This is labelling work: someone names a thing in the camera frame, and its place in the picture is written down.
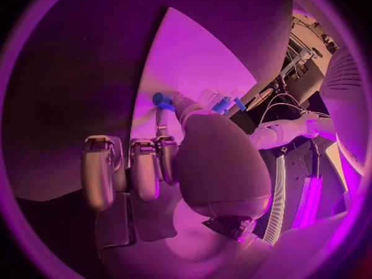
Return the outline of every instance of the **purple light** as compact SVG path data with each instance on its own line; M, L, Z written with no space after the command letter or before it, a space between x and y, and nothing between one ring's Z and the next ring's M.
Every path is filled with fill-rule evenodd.
M322 178L305 178L304 188L291 228L303 228L314 222L322 192Z

